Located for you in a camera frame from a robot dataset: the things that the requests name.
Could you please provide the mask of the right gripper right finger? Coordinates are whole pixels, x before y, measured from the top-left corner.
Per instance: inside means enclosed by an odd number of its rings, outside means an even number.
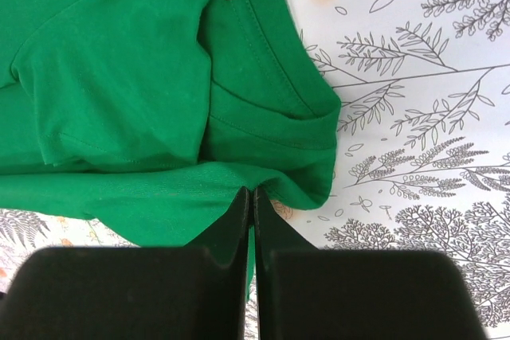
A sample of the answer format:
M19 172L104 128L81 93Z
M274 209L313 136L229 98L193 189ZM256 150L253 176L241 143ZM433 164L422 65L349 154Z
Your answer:
M440 252L322 250L253 192L262 339L483 339L461 273Z

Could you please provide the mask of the green t-shirt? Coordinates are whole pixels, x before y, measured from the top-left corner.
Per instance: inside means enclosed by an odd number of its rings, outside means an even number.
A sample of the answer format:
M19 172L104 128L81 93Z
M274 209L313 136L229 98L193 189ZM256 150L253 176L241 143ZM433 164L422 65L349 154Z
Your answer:
M286 0L1 0L1 206L192 241L328 199L340 101Z

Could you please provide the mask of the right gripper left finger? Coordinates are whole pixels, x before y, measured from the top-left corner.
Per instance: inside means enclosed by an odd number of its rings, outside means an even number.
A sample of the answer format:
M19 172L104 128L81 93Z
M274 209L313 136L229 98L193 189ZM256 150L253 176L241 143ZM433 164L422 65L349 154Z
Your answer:
M182 247L43 248L1 300L4 339L239 339L250 193Z

